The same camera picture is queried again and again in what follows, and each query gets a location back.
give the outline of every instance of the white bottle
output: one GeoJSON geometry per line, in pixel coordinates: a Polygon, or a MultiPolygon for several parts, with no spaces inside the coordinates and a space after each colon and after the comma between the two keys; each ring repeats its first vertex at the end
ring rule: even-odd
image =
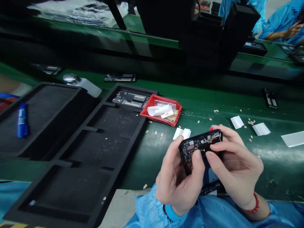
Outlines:
{"type": "Polygon", "coordinates": [[[98,97],[101,94],[101,89],[91,83],[88,79],[80,78],[74,74],[65,74],[63,80],[68,82],[67,85],[70,86],[79,86],[88,91],[92,97],[98,97]]]}

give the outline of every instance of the black foam tray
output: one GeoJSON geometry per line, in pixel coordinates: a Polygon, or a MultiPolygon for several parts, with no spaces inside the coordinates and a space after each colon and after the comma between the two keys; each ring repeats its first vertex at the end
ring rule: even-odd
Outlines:
{"type": "Polygon", "coordinates": [[[0,157],[49,160],[97,105],[81,87],[41,83],[0,115],[0,157]],[[17,138],[20,103],[28,106],[30,134],[17,138]]]}
{"type": "Polygon", "coordinates": [[[142,109],[111,103],[118,91],[159,94],[117,83],[4,219],[47,228],[100,225],[146,123],[142,109]]]}

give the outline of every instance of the red string bracelet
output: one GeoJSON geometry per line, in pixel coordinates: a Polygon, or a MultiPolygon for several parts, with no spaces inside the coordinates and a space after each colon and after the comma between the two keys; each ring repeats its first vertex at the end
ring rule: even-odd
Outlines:
{"type": "Polygon", "coordinates": [[[245,210],[245,211],[247,211],[249,213],[254,213],[255,214],[259,210],[259,208],[260,208],[260,201],[257,199],[257,195],[256,195],[255,192],[253,192],[253,195],[254,195],[254,198],[256,199],[256,206],[252,210],[245,210]]]}

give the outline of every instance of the plastic bag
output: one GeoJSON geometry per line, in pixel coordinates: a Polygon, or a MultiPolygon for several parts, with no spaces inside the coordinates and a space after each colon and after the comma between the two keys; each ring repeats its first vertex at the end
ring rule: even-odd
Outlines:
{"type": "MultiPolygon", "coordinates": [[[[117,6],[122,17],[128,14],[128,3],[117,6]]],[[[95,0],[47,1],[28,6],[40,11],[39,17],[77,24],[113,27],[116,24],[107,4],[95,0]]]]}

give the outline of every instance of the worker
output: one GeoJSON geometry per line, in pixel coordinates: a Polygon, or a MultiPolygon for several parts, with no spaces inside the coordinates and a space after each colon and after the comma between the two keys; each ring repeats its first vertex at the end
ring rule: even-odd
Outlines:
{"type": "Polygon", "coordinates": [[[267,0],[222,0],[218,15],[224,18],[224,24],[226,23],[226,19],[234,2],[246,2],[247,5],[252,5],[261,15],[252,30],[253,36],[258,35],[266,25],[265,9],[267,0]]]}
{"type": "Polygon", "coordinates": [[[293,204],[269,203],[255,193],[263,162],[245,147],[238,133],[221,125],[211,127],[225,135],[223,142],[210,145],[211,150],[224,153],[223,161],[211,151],[206,157],[230,197],[199,197],[205,171],[199,150],[192,156],[192,174],[183,179],[178,150],[183,136],[179,136],[170,144],[151,191],[136,199],[136,214],[125,228],[303,227],[304,217],[293,204]]]}
{"type": "Polygon", "coordinates": [[[302,5],[302,0],[291,0],[277,9],[269,18],[259,38],[286,44],[303,44],[302,5]]]}

